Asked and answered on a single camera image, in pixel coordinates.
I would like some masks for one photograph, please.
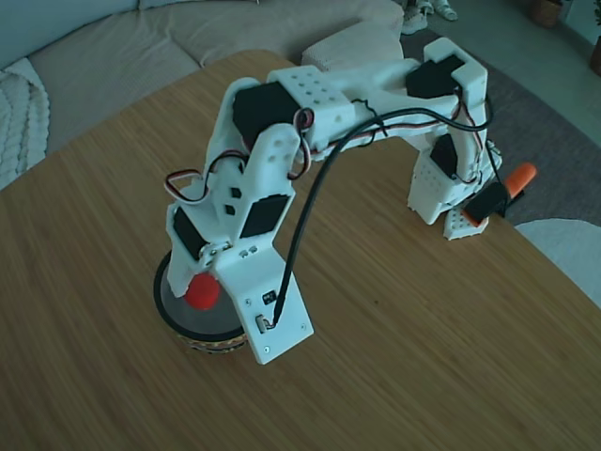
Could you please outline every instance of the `white 3d-printed robot arm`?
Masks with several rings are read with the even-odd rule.
[[[460,95],[455,92],[429,99],[408,95],[407,77],[420,66],[413,60],[328,73],[314,67],[276,70],[267,85],[241,79],[227,89],[203,177],[182,190],[186,198],[201,200],[177,200],[167,212],[167,231],[173,243],[167,278],[179,297],[196,274],[211,272],[233,300],[259,363],[269,362],[313,333],[294,275],[278,326],[267,327],[285,267],[273,248],[273,239],[295,196],[289,174],[299,148],[304,145],[310,150],[311,160],[323,160],[336,141],[358,124],[406,108],[424,108],[466,125],[485,122],[486,70],[448,39],[427,46],[424,56],[434,63],[458,58],[460,67],[452,74]],[[241,93],[250,96],[261,86],[266,86],[261,92],[276,92],[275,97],[280,96],[282,104],[294,105],[294,110],[310,109],[310,126],[300,132],[297,124],[290,123],[294,122],[290,115],[279,118],[274,108],[271,111],[261,102],[242,101]],[[254,104],[254,109],[245,110],[247,103]],[[272,119],[265,122],[268,115]],[[418,113],[384,120],[351,139],[345,148],[416,134],[428,135],[433,143],[447,133],[455,146],[453,174],[445,173],[434,161],[433,148],[420,152],[408,198],[408,206],[430,225],[441,213],[477,193],[493,176],[490,161],[483,157],[485,130],[478,134],[456,130]],[[495,158],[499,166],[501,158]],[[471,229],[462,225],[459,235],[451,232],[461,228],[456,226],[447,221],[448,238],[480,233],[486,223]]]

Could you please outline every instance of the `sneaker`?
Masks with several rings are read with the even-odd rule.
[[[425,30],[428,27],[428,20],[417,8],[408,9],[405,14],[405,21],[401,29],[402,35],[412,35],[420,30]]]

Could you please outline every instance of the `sofa cushion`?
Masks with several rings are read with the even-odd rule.
[[[137,0],[1,0],[0,69]]]
[[[249,49],[271,50],[293,62],[325,37],[374,20],[400,36],[403,9],[392,0],[205,1],[142,12],[201,66]]]
[[[398,35],[380,23],[365,21],[312,45],[302,53],[301,63],[320,70],[343,70],[390,59],[403,59]]]
[[[50,97],[49,152],[199,69],[172,40],[152,33],[137,11],[85,26],[30,60]]]
[[[140,0],[140,5],[138,8],[140,9],[148,9],[148,8],[157,8],[164,7],[166,5],[173,5],[174,3],[183,3],[183,2],[206,2],[209,0]],[[259,4],[259,0],[239,0],[241,2],[254,2]]]

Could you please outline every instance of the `red knob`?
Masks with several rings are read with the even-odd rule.
[[[213,308],[219,298],[219,282],[208,272],[197,274],[192,279],[184,299],[192,308],[209,310]]]

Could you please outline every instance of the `white blanket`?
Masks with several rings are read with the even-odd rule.
[[[27,58],[0,70],[0,190],[46,156],[50,101]]]

